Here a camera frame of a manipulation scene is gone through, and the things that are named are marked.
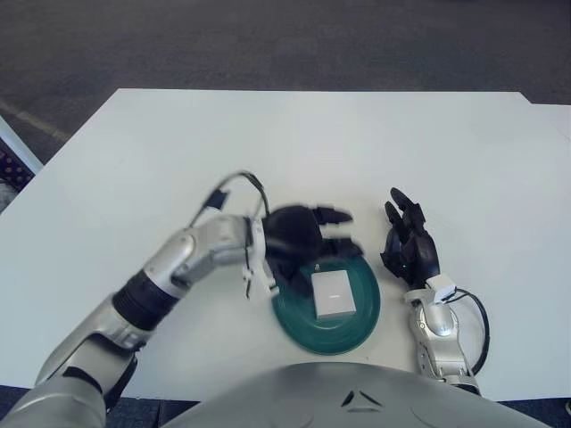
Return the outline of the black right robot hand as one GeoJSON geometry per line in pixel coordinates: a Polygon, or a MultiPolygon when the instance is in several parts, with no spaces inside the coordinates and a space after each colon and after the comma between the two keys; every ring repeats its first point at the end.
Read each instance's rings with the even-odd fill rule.
{"type": "Polygon", "coordinates": [[[422,289],[427,279],[441,273],[434,239],[425,229],[426,219],[420,204],[396,187],[390,195],[393,203],[385,203],[385,214],[391,228],[385,249],[380,253],[381,260],[410,290],[422,289]]]}

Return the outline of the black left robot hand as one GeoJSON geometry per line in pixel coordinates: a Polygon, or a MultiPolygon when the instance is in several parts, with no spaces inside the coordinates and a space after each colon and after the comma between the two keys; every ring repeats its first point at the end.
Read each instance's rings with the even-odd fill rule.
{"type": "Polygon", "coordinates": [[[288,205],[262,220],[265,258],[277,287],[304,299],[312,296],[310,280],[302,268],[325,259],[351,259],[363,254],[349,236],[326,238],[321,227],[352,222],[352,215],[333,206],[288,205]]]}

